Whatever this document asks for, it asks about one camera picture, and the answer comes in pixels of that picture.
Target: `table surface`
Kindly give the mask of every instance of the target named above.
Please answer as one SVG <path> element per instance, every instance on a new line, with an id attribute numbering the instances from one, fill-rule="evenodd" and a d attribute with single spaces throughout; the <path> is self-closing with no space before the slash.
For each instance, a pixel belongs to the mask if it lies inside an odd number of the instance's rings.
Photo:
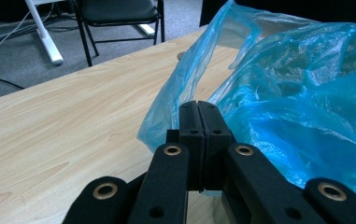
<path id="1" fill-rule="evenodd" d="M 129 182 L 147 171 L 152 153 L 137 131 L 177 55 L 200 34 L 1 97 L 0 223 L 61 223 L 92 180 Z M 195 100 L 231 74 L 236 53 L 217 47 Z M 214 223 L 213 201 L 190 193 L 188 223 Z"/>

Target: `black cable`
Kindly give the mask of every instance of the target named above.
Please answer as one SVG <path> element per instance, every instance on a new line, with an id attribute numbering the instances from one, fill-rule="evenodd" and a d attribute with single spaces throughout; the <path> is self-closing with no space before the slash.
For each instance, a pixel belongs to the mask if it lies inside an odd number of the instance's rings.
<path id="1" fill-rule="evenodd" d="M 77 30 L 77 29 L 78 29 L 78 26 L 72 26 L 72 27 L 54 26 L 54 27 L 47 28 L 48 31 L 51 31 L 53 33 L 63 33 L 63 32 L 73 31 L 73 30 Z"/>
<path id="2" fill-rule="evenodd" d="M 12 82 L 10 82 L 10 81 L 7 81 L 7 80 L 3 80 L 2 78 L 0 78 L 0 82 L 7 83 L 7 84 L 9 84 L 9 85 L 11 85 L 11 86 L 14 86 L 14 87 L 16 87 L 16 88 L 18 88 L 18 89 L 21 89 L 21 90 L 24 90 L 24 89 L 25 89 L 25 88 L 22 87 L 22 86 L 19 86 L 19 85 L 15 84 L 15 83 L 12 83 Z"/>

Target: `chair seat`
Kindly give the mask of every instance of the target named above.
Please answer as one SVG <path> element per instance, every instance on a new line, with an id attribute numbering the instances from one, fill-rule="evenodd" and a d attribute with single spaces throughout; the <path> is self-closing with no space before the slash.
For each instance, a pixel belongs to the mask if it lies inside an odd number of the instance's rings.
<path id="1" fill-rule="evenodd" d="M 91 25 L 154 22 L 158 11 L 153 0 L 83 0 L 82 18 Z"/>

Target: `blue plastic bag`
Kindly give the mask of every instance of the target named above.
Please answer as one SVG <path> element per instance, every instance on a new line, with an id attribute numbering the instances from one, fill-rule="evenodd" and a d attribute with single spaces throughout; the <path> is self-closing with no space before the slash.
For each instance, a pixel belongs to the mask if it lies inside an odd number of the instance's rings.
<path id="1" fill-rule="evenodd" d="M 280 24 L 285 28 L 271 29 L 278 32 L 263 31 Z M 138 138 L 154 150 L 167 129 L 178 127 L 178 106 L 192 100 L 217 44 L 240 46 L 234 72 L 208 100 L 237 141 L 258 147 L 299 187 L 322 176 L 356 192 L 353 23 L 301 20 L 229 1 L 161 89 Z"/>

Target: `cable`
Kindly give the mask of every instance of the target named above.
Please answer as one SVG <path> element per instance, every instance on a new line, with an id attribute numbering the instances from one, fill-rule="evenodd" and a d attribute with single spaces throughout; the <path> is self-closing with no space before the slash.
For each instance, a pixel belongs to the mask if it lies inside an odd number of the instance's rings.
<path id="1" fill-rule="evenodd" d="M 61 17 L 57 17 L 57 18 L 50 18 L 49 21 L 44 22 L 44 26 L 48 26 L 48 25 L 54 24 L 54 23 L 59 22 L 59 21 L 69 21 L 69 20 L 75 21 L 76 19 L 73 18 L 73 17 L 70 17 L 70 16 L 61 16 Z M 36 30 L 36 28 L 37 27 L 36 27 L 35 24 L 23 27 L 23 28 L 17 30 L 14 34 L 10 35 L 8 37 L 8 39 L 12 39 L 12 38 L 15 38 L 15 37 L 31 34 L 32 32 L 34 32 Z M 71 27 L 70 29 L 67 29 L 67 27 L 66 27 L 65 31 L 54 31 L 54 30 L 52 30 L 52 28 L 53 27 L 50 27 L 50 28 L 48 27 L 47 29 L 49 31 L 52 31 L 52 32 L 55 32 L 55 33 L 68 32 L 68 31 L 71 31 L 73 29 L 76 29 L 76 27 Z"/>
<path id="2" fill-rule="evenodd" d="M 19 86 L 19 85 L 15 84 L 15 83 L 12 83 L 12 82 L 10 82 L 10 81 L 4 80 L 4 79 L 2 79 L 2 78 L 0 78 L 0 82 L 7 83 L 7 84 L 9 84 L 9 85 L 11 85 L 11 86 L 14 86 L 14 87 L 16 87 L 16 88 L 18 88 L 18 89 L 21 89 L 21 90 L 24 90 L 24 89 L 25 89 L 25 88 L 22 87 L 22 86 Z"/>
<path id="3" fill-rule="evenodd" d="M 50 10 L 49 14 L 47 15 L 47 17 L 43 20 L 43 22 L 44 22 L 46 19 L 49 18 L 50 14 L 51 14 L 51 12 L 52 12 L 52 10 L 53 10 L 53 7 L 54 7 L 54 3 L 52 3 L 51 10 Z M 1 45 L 4 41 L 6 41 L 6 39 L 7 39 L 10 35 L 12 35 L 13 33 L 15 33 L 15 32 L 18 30 L 18 28 L 20 28 L 20 26 L 23 24 L 23 22 L 26 20 L 26 18 L 29 16 L 29 14 L 30 14 L 30 11 L 29 11 L 28 13 L 26 13 L 26 15 L 23 17 L 22 21 L 20 22 L 20 24 L 19 24 L 16 28 L 15 28 L 13 31 L 11 31 L 9 34 L 7 34 L 6 37 L 4 37 L 4 38 L 0 41 L 0 45 Z"/>
<path id="4" fill-rule="evenodd" d="M 63 32 L 68 32 L 68 31 L 73 31 L 77 30 L 78 26 L 72 26 L 72 27 L 49 27 L 47 30 L 54 32 L 54 33 L 63 33 Z"/>

